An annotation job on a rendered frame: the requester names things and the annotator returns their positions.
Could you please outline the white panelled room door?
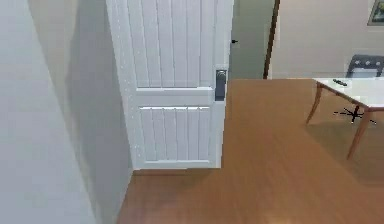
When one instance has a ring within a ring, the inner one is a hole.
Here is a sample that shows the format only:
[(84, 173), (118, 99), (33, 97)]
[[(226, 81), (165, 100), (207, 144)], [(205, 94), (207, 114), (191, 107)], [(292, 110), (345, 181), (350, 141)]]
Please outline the white panelled room door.
[(233, 5), (106, 0), (134, 169), (220, 167)]

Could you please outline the white table with wooden legs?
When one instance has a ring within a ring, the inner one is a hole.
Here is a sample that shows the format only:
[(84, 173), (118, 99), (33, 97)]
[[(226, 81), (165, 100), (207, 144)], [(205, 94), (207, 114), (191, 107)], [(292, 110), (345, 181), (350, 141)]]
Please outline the white table with wooden legs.
[[(333, 79), (341, 80), (347, 83), (348, 86), (338, 85), (332, 81)], [(374, 112), (384, 112), (384, 78), (314, 78), (314, 81), (316, 83), (316, 94), (312, 108), (306, 118), (306, 124), (309, 123), (315, 114), (323, 89), (364, 109), (364, 115), (361, 118), (347, 154), (347, 159), (351, 159), (371, 121), (372, 114)]]

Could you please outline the dark grey office chair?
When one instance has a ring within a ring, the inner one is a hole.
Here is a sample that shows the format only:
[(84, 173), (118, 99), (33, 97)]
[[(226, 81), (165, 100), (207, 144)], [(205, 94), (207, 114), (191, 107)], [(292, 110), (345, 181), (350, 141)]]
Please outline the dark grey office chair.
[[(352, 56), (346, 72), (346, 78), (372, 78), (381, 77), (384, 70), (384, 56), (355, 54)], [(356, 118), (362, 118), (364, 113), (359, 113), (359, 106), (354, 111), (343, 108), (343, 112), (335, 111), (334, 114), (351, 116), (353, 124)]]

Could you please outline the framed wall picture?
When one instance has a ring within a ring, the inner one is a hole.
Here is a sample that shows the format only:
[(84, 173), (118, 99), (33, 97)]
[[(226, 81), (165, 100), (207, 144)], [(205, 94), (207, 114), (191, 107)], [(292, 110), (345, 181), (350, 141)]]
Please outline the framed wall picture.
[(369, 19), (368, 26), (384, 26), (384, 0), (375, 0)]

